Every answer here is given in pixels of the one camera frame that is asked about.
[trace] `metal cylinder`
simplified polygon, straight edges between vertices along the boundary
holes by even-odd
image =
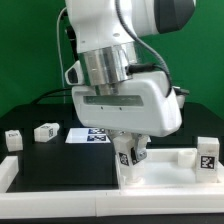
[[[100,95],[117,94],[116,83],[131,79],[126,67],[137,63],[134,43],[112,46],[83,53],[85,74],[91,86],[98,86]]]

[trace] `black cable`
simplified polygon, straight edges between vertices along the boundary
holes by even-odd
[[[165,75],[166,75],[166,77],[167,77],[167,80],[168,80],[168,83],[169,83],[169,91],[168,91],[168,92],[171,93],[172,88],[173,88],[172,80],[171,80],[171,76],[170,76],[169,74],[166,73],[166,71],[163,69],[162,66],[160,66],[160,65],[154,65],[154,67],[155,67],[155,68],[158,68],[159,70],[161,70],[161,71],[163,71],[163,72],[165,73]]]
[[[40,100],[42,100],[43,98],[46,98],[48,95],[51,95],[54,93],[65,92],[65,91],[71,91],[71,88],[56,89],[56,90],[46,92],[46,93],[42,94],[41,96],[39,96],[37,99],[33,100],[30,104],[37,104]]]

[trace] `cable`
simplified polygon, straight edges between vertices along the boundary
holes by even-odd
[[[56,89],[56,90],[52,90],[49,91],[47,93],[42,94],[41,96],[39,96],[37,99],[33,100],[30,104],[37,104],[40,100],[42,100],[43,98],[48,97],[51,94],[54,93],[60,93],[60,92],[65,92],[65,91],[71,91],[71,88],[64,88],[64,89]]]
[[[62,81],[62,87],[65,88],[65,80],[64,80],[64,68],[63,68],[63,61],[62,61],[62,55],[61,55],[61,44],[60,44],[60,21],[65,13],[67,8],[63,8],[58,16],[57,19],[57,26],[56,26],[56,32],[57,32],[57,48],[58,48],[58,56],[59,56],[59,62],[60,62],[60,68],[61,68],[61,81]]]
[[[124,21],[122,12],[121,12],[121,6],[120,6],[121,0],[115,0],[115,7],[116,7],[116,12],[117,12],[117,16],[118,19],[121,23],[121,25],[123,26],[123,28],[125,29],[125,31],[132,37],[133,40],[135,40],[137,43],[139,43],[139,45],[141,45],[142,47],[144,47],[145,49],[147,49],[160,63],[162,70],[166,73],[167,77],[168,77],[168,81],[169,81],[169,90],[167,93],[168,97],[172,91],[172,84],[171,84],[171,76],[170,76],[170,71],[169,68],[166,64],[166,62],[164,61],[164,59],[162,58],[162,56],[155,51],[152,47],[150,47],[148,44],[146,44],[145,42],[143,42],[140,38],[138,38],[128,27],[128,25],[126,24],[126,22]]]

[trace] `white paper sheet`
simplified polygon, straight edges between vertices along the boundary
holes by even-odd
[[[104,129],[99,128],[71,128],[66,143],[110,143]]]

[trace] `white plastic housing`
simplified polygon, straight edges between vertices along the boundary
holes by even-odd
[[[158,34],[154,0],[132,0],[132,23],[139,37]]]
[[[9,152],[23,150],[23,140],[18,130],[6,131],[5,138],[6,138],[6,145]]]
[[[119,83],[120,96],[140,96],[143,106],[90,105],[85,96],[95,96],[93,87],[72,90],[77,115],[84,126],[150,136],[166,136],[177,131],[182,119],[174,91],[169,97],[167,77],[163,72],[142,73]]]
[[[34,139],[36,142],[48,142],[58,134],[60,126],[57,123],[46,123],[34,129]]]
[[[83,53],[132,42],[121,26],[114,0],[66,0],[69,20],[77,36],[77,52]],[[121,10],[132,26],[131,0],[121,1]]]
[[[71,83],[70,80],[69,80],[69,72],[72,69],[74,69],[76,71],[77,80],[78,80],[77,83]],[[66,82],[67,82],[68,85],[83,85],[85,83],[84,74],[83,74],[83,71],[82,71],[80,61],[76,61],[75,64],[71,68],[69,68],[68,71],[66,71],[65,79],[66,79]]]

